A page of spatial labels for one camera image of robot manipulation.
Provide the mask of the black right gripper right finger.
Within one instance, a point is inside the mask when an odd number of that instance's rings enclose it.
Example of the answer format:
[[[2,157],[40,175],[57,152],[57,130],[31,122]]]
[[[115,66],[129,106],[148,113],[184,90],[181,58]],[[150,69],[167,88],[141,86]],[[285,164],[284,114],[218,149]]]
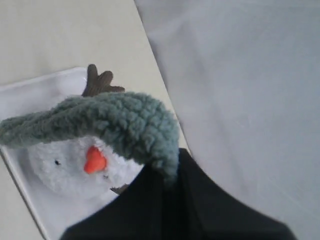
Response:
[[[219,187],[184,148],[176,185],[163,196],[164,240],[295,240],[284,223]]]

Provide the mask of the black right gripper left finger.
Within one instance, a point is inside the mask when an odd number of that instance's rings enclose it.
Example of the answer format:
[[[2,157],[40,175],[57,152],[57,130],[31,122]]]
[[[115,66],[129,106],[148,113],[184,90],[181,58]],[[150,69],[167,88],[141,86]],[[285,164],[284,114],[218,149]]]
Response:
[[[63,240],[160,240],[163,178],[145,166],[110,204],[66,229]]]

